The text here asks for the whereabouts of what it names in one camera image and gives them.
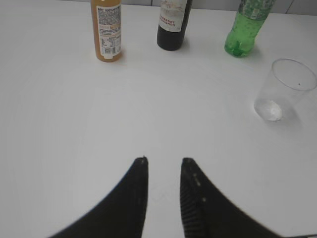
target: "green plastic bottle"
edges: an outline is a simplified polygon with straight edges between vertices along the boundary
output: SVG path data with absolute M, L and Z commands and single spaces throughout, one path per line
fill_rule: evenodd
M 275 0 L 241 0 L 224 49 L 235 57 L 245 57 L 253 49 L 255 37 Z

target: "white wall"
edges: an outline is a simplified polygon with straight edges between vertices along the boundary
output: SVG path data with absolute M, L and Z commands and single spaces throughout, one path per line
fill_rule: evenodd
M 288 13 L 317 15 L 317 0 L 294 0 Z
M 193 0 L 193 8 L 236 11 L 240 1 L 241 0 Z M 161 0 L 122 0 L 123 4 L 148 6 L 160 6 L 160 2 Z M 272 12 L 317 15 L 317 0 L 276 0 Z

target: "white table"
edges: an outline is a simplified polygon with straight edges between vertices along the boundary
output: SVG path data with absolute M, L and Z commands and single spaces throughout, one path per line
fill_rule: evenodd
M 271 14 L 253 53 L 223 50 L 235 12 L 192 10 L 183 47 L 156 45 L 158 7 L 122 7 L 124 57 L 95 57 L 90 5 L 0 2 L 0 237 L 44 238 L 149 158 L 144 238 L 182 238 L 179 175 L 193 157 L 277 234 L 317 234 L 317 91 L 292 121 L 252 102 L 273 60 L 317 70 L 317 17 Z

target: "bottle label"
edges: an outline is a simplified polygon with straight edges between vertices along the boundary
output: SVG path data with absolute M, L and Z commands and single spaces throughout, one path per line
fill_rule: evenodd
M 187 0 L 163 0 L 160 7 L 159 26 L 166 31 L 180 32 Z
M 121 51 L 121 6 L 97 6 L 100 54 L 107 60 Z
M 265 20 L 276 0 L 241 0 L 239 13 L 252 20 Z

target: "red wine bottle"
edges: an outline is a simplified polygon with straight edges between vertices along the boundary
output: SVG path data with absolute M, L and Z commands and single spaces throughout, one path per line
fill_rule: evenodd
M 158 45 L 168 51 L 182 46 L 193 0 L 162 0 Z

